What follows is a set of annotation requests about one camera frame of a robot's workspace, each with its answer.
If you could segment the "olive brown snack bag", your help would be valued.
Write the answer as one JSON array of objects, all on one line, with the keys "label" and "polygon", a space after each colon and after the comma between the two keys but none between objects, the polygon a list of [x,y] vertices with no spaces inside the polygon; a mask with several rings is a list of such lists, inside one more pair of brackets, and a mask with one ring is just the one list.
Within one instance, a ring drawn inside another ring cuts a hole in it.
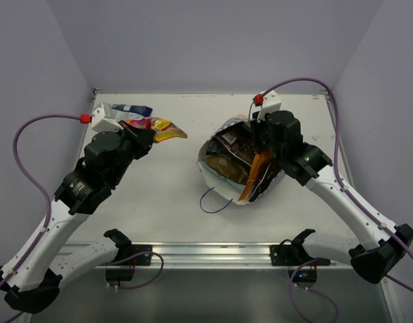
[{"label": "olive brown snack bag", "polygon": [[247,184],[250,167],[235,157],[210,155],[203,162],[220,176],[237,184]]}]

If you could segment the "navy white snack bag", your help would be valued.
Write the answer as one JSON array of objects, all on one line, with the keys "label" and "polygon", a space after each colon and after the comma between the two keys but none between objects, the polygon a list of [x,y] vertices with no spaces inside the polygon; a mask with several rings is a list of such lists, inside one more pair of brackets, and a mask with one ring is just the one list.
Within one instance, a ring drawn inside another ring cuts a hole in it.
[{"label": "navy white snack bag", "polygon": [[104,109],[106,117],[115,120],[147,118],[150,117],[153,112],[153,109],[148,106],[128,104],[108,104],[102,102],[98,107]]}]

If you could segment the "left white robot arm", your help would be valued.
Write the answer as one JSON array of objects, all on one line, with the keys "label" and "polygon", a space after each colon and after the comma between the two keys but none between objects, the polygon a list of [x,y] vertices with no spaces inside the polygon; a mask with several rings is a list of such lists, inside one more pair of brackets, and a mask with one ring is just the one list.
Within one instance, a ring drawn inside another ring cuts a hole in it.
[{"label": "left white robot arm", "polygon": [[132,242],[110,229],[104,237],[64,260],[56,256],[74,231],[119,185],[135,159],[148,154],[155,131],[121,121],[117,131],[102,131],[85,146],[75,169],[67,174],[54,197],[47,199],[46,215],[22,249],[0,266],[0,290],[8,306],[37,314],[47,308],[69,281],[96,266],[133,265]]}]

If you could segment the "blue checkered paper bag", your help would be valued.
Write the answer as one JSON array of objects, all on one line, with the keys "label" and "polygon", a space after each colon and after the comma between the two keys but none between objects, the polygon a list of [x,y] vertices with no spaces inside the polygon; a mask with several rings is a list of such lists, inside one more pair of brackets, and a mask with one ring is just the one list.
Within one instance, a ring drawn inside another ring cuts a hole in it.
[{"label": "blue checkered paper bag", "polygon": [[260,180],[260,183],[257,185],[255,192],[243,201],[239,201],[239,196],[243,192],[245,184],[237,184],[220,176],[218,173],[216,173],[216,171],[209,168],[203,162],[203,159],[210,155],[226,155],[229,157],[235,157],[226,149],[226,146],[224,146],[224,144],[215,139],[215,135],[219,131],[222,131],[238,122],[245,122],[248,126],[250,126],[247,116],[244,116],[242,114],[228,119],[202,145],[198,152],[196,164],[209,189],[214,190],[221,197],[228,200],[229,203],[234,203],[236,205],[249,205],[270,194],[271,191],[274,190],[275,187],[277,187],[284,179],[285,173],[279,168],[279,165],[276,161],[272,159],[269,165],[265,166],[262,169],[262,178]]}]

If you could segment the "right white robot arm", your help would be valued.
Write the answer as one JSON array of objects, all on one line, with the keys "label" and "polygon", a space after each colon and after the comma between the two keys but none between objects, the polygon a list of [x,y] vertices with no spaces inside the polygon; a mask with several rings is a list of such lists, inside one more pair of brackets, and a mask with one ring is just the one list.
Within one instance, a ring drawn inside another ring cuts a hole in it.
[{"label": "right white robot arm", "polygon": [[270,152],[281,170],[321,198],[358,240],[338,261],[349,263],[370,283],[379,283],[409,253],[413,228],[395,224],[370,205],[340,175],[332,160],[303,140],[292,112],[255,112],[250,127],[257,148]]}]

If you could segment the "dark brown chip bag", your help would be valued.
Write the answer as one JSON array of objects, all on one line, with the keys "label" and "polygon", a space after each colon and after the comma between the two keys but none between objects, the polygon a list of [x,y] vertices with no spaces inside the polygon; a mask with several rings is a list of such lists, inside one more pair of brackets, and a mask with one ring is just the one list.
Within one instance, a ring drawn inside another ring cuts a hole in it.
[{"label": "dark brown chip bag", "polygon": [[236,158],[248,165],[252,164],[256,152],[250,127],[245,122],[238,122],[219,131],[215,139],[224,144]]}]

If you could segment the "orange chip bag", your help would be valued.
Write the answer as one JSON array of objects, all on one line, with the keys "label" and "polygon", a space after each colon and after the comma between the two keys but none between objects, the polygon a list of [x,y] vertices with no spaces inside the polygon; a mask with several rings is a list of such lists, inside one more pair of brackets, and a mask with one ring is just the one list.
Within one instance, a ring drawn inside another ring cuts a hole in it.
[{"label": "orange chip bag", "polygon": [[271,152],[267,150],[262,150],[260,152],[255,153],[254,160],[250,168],[248,180],[243,192],[239,196],[239,201],[246,200],[251,194],[255,192],[255,189],[262,178],[262,169],[265,166],[268,166],[271,161]]}]

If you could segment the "colourful fruit candy bag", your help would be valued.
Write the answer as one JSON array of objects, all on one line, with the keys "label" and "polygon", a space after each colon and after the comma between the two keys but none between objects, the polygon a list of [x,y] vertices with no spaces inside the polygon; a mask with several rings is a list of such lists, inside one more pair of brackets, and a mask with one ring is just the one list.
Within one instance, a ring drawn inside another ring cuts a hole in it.
[{"label": "colourful fruit candy bag", "polygon": [[169,139],[181,138],[187,139],[188,135],[181,128],[177,127],[172,121],[166,120],[158,117],[147,117],[140,119],[129,119],[129,120],[152,120],[154,122],[154,127],[157,129],[155,133],[154,143],[161,143]]}]

